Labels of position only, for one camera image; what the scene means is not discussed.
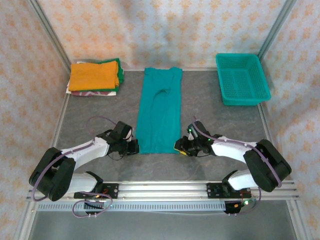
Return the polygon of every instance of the green plastic basket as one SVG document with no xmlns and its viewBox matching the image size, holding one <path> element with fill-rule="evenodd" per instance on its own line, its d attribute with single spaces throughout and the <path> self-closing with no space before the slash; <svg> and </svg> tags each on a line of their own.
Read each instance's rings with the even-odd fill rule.
<svg viewBox="0 0 320 240">
<path fill-rule="evenodd" d="M 228 106 L 254 106 L 271 98 L 259 58 L 254 54 L 215 56 L 222 101 Z"/>
</svg>

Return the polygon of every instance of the wall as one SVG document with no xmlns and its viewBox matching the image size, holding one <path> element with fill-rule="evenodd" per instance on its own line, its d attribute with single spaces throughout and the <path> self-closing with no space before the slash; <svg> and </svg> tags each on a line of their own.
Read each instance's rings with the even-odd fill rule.
<svg viewBox="0 0 320 240">
<path fill-rule="evenodd" d="M 263 60 L 273 81 L 268 125 L 320 236 L 320 3 L 298 0 Z"/>
<path fill-rule="evenodd" d="M 9 240 L 53 136 L 68 73 L 26 0 L 0 1 L 0 39 L 0 239 Z"/>
<path fill-rule="evenodd" d="M 71 61 L 127 68 L 215 67 L 257 54 L 285 0 L 39 0 Z"/>
</svg>

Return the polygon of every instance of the stack of folded clothes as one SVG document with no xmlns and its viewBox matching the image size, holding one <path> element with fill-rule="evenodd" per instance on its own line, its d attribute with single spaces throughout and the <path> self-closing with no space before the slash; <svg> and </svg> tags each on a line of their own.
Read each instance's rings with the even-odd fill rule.
<svg viewBox="0 0 320 240">
<path fill-rule="evenodd" d="M 67 92 L 75 96 L 115 96 L 124 81 L 119 58 L 71 65 Z"/>
</svg>

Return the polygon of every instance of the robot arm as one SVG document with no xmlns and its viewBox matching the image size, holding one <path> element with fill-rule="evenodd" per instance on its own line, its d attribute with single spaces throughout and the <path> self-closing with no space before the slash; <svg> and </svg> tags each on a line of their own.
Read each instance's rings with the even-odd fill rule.
<svg viewBox="0 0 320 240">
<path fill-rule="evenodd" d="M 57 157 L 64 155 L 44 174 L 37 189 L 52 201 L 59 200 L 66 193 L 100 193 L 103 180 L 92 172 L 74 173 L 80 166 L 99 157 L 118 152 L 122 156 L 139 153 L 137 139 L 132 139 L 132 127 L 119 121 L 113 130 L 97 135 L 93 141 L 76 147 L 58 150 L 49 148 L 29 178 L 35 183 L 44 169 Z"/>
<path fill-rule="evenodd" d="M 187 129 L 188 137 L 184 136 L 175 143 L 174 148 L 177 151 L 194 157 L 198 156 L 199 152 L 212 156 L 224 156 L 241 161 L 248 167 L 248 170 L 234 171 L 222 180 L 226 192 L 251 187 L 260 187 L 266 192 L 272 192 L 278 186 L 272 169 L 280 181 L 283 181 L 292 171 L 282 155 L 266 139 L 259 142 L 241 142 L 218 134 L 208 138 L 207 136 L 211 135 L 203 124 L 200 121 L 194 124 L 198 130 L 191 124 Z M 254 148 L 268 162 L 264 162 L 261 156 L 253 150 Z"/>
</svg>

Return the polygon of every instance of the orange towel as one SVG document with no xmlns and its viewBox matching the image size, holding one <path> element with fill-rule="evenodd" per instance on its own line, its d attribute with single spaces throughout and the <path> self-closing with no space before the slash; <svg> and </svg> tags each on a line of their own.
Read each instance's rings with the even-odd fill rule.
<svg viewBox="0 0 320 240">
<path fill-rule="evenodd" d="M 77 63 L 71 65 L 69 90 L 115 89 L 119 87 L 118 63 Z"/>
</svg>

